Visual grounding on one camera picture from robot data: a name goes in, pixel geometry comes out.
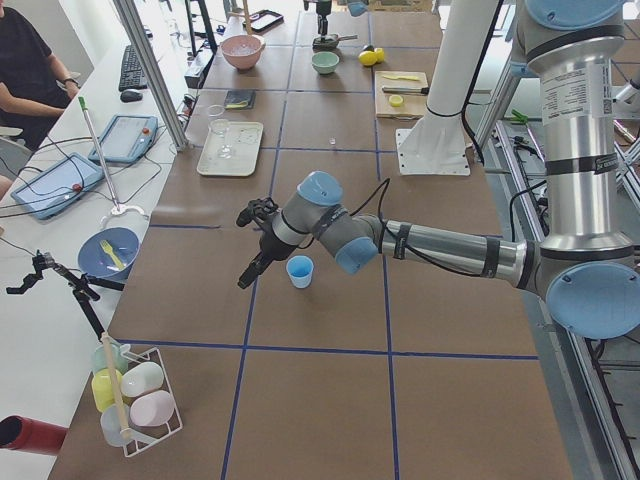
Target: beige tray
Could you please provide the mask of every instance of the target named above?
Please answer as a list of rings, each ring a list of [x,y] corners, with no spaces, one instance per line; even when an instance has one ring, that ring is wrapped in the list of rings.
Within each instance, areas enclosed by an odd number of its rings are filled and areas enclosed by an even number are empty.
[[[416,80],[392,80],[383,75],[414,75]],[[424,72],[377,71],[375,75],[376,117],[389,118],[420,118],[426,111],[427,97],[425,95],[402,95],[404,103],[400,107],[389,105],[390,93],[383,93],[382,87],[428,87],[427,75]]]
[[[231,158],[218,157],[222,139],[209,132],[196,171],[204,176],[248,177],[256,169],[263,130],[259,122],[229,122],[226,140],[234,149]]]

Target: knife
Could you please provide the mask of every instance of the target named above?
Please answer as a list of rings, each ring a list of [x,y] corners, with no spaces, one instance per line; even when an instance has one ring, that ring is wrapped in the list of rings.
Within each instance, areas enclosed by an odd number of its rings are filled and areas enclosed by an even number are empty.
[[[429,87],[382,87],[382,93],[399,93],[404,95],[428,95]]]

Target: yellow cup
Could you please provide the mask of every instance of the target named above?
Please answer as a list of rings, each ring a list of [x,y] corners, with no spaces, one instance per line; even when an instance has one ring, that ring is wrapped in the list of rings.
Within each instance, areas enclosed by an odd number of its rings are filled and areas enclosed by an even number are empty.
[[[118,370],[116,370],[116,376],[118,377],[118,384],[120,384],[122,382],[122,374]],[[91,391],[93,392],[93,400],[96,402],[96,408],[99,412],[104,412],[115,403],[113,391],[111,390],[109,369],[105,368],[93,375]]]

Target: person's hand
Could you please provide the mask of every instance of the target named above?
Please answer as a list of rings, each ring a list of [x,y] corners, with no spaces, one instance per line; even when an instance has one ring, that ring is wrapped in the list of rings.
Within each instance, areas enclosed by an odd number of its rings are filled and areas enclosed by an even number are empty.
[[[78,86],[73,82],[67,82],[66,87],[67,87],[67,95],[71,100],[73,100],[75,96],[78,94],[78,92],[80,91],[80,88],[78,88]]]

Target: red cylinder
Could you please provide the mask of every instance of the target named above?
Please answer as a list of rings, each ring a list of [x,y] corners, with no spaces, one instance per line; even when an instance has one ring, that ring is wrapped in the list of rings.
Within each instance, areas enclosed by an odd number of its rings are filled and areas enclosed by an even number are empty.
[[[0,448],[57,455],[66,434],[65,427],[12,415],[0,422]]]

